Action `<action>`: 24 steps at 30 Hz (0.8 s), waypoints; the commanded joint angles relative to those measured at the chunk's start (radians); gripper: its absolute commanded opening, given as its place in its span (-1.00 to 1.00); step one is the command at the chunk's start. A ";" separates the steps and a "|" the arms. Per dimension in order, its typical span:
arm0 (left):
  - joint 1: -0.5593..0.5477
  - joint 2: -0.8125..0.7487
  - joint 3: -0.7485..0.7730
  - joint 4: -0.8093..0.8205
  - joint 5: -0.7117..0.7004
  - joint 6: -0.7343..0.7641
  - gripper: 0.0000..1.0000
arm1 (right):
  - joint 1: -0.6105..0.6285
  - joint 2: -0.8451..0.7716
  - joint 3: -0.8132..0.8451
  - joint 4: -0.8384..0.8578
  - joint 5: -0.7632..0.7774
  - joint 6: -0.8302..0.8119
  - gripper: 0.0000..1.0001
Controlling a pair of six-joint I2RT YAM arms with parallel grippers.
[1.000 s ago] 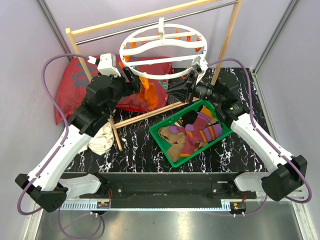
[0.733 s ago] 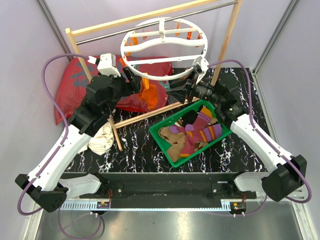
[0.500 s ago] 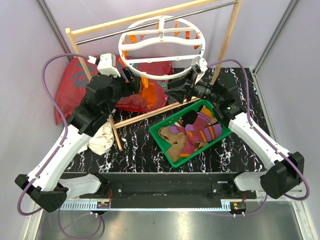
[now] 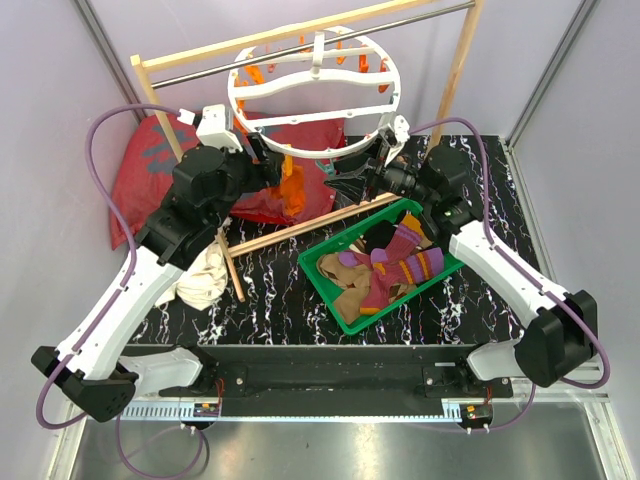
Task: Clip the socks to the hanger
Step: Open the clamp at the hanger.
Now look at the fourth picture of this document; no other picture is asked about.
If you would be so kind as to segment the orange sock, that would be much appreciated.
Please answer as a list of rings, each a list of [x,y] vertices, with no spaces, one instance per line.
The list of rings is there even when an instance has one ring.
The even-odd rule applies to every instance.
[[[286,155],[282,164],[282,179],[279,192],[284,205],[284,213],[288,216],[300,214],[306,206],[304,191],[304,169],[296,165],[294,159]]]

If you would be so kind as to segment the purple striped sock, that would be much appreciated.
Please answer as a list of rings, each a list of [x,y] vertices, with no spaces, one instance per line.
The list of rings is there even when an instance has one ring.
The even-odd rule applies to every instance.
[[[431,244],[419,219],[407,213],[397,225],[389,244],[385,248],[372,250],[370,261],[372,264],[396,263],[409,257],[418,247],[428,247]]]
[[[374,315],[388,307],[394,285],[420,285],[444,270],[444,254],[437,247],[395,262],[374,262],[369,256],[353,251],[339,253],[338,259],[346,267],[363,264],[372,272],[369,293],[359,306],[361,315]]]

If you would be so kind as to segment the white round sock hanger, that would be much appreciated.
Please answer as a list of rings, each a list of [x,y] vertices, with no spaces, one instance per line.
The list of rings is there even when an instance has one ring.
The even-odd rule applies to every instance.
[[[281,51],[277,58],[260,60],[248,47],[236,60],[250,63],[229,73],[231,110],[246,133],[259,133],[274,152],[314,160],[357,153],[378,138],[381,117],[397,113],[400,104],[400,72],[391,56],[371,38],[346,27],[316,32],[313,44],[300,52]],[[369,131],[351,147],[316,151],[267,136],[271,127],[322,120],[354,122]]]

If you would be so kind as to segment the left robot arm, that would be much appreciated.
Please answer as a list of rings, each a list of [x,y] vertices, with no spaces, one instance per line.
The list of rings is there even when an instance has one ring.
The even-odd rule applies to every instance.
[[[108,291],[64,341],[32,355],[45,391],[57,386],[82,415],[107,422],[145,395],[182,388],[203,396],[216,388],[216,361],[199,347],[137,357],[123,351],[155,302],[214,241],[240,197],[280,184],[285,155],[258,134],[248,140],[248,149],[200,144],[183,155]]]

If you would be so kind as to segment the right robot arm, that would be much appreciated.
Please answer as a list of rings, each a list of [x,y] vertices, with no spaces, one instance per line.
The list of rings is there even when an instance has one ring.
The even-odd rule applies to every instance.
[[[602,386],[610,366],[598,339],[596,300],[554,283],[493,233],[488,208],[462,195],[465,162],[462,152],[446,145],[432,149],[419,167],[401,156],[378,160],[361,153],[339,161],[326,183],[353,202],[384,191],[419,203],[420,231],[479,275],[521,322],[521,338],[487,343],[468,354],[453,374],[460,393],[476,396],[498,377],[524,377],[549,387],[567,382],[569,373],[594,357],[603,371],[591,386]]]

